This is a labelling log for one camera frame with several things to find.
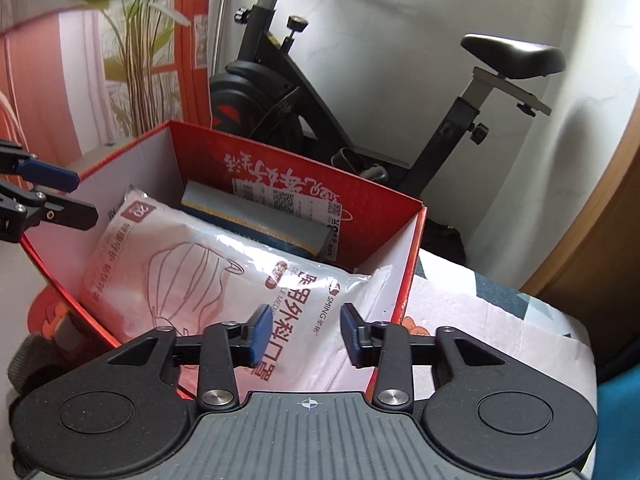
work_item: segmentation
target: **red cardboard box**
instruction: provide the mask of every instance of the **red cardboard box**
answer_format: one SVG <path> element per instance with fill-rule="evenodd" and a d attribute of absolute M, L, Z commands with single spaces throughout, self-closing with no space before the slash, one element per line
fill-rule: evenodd
<path fill-rule="evenodd" d="M 79 232 L 54 224 L 32 228 L 22 245 L 51 282 L 84 334 L 120 344 L 76 301 L 87 261 L 111 216 L 132 184 L 149 196 L 178 206 L 188 180 L 233 192 L 245 183 L 256 192 L 290 192 L 298 208 L 328 200 L 334 229 L 328 259 L 336 266 L 370 274 L 391 265 L 391 273 L 370 320 L 402 319 L 426 218 L 422 202 L 324 164 L 251 140 L 170 121 L 128 144 L 81 175 L 71 195 L 95 204 L 97 225 Z M 30 330 L 41 314 L 30 313 Z M 345 367 L 335 390 L 363 390 L 371 370 Z"/>

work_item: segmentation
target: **teal fabric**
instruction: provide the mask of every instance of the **teal fabric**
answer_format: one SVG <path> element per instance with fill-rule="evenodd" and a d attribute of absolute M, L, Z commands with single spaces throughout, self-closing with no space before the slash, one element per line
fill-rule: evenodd
<path fill-rule="evenodd" d="M 640 365 L 598 387 L 592 480 L 640 479 Z"/>

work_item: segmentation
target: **black saddle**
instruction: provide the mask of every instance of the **black saddle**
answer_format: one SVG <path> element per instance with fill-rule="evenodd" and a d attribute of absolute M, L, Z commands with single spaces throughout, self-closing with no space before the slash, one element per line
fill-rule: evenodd
<path fill-rule="evenodd" d="M 551 75 L 566 66 L 564 54 L 554 46 L 481 34 L 467 34 L 460 45 L 507 79 Z"/>

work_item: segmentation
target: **ridged gray surface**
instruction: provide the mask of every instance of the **ridged gray surface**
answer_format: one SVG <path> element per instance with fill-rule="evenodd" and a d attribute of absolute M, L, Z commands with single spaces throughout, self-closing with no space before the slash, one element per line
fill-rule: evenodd
<path fill-rule="evenodd" d="M 258 393 L 238 412 L 204 416 L 175 455 L 130 480 L 479 478 L 434 452 L 408 416 L 378 412 L 361 394 Z"/>

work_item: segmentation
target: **adjustment knob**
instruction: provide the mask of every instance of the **adjustment knob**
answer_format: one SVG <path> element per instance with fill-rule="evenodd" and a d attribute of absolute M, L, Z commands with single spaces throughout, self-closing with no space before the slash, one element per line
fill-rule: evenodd
<path fill-rule="evenodd" d="M 239 25 L 246 25 L 249 21 L 249 13 L 251 13 L 251 10 L 240 7 L 234 14 L 234 21 Z"/>
<path fill-rule="evenodd" d="M 489 134 L 489 128 L 484 126 L 484 124 L 479 123 L 472 131 L 471 131 L 471 140 L 476 144 L 480 144 L 483 140 L 486 139 L 486 136 Z"/>
<path fill-rule="evenodd" d="M 289 16 L 289 19 L 287 20 L 287 28 L 291 32 L 302 32 L 303 30 L 306 29 L 306 26 L 308 24 L 309 22 L 305 20 L 302 16 L 295 16 L 293 14 Z"/>

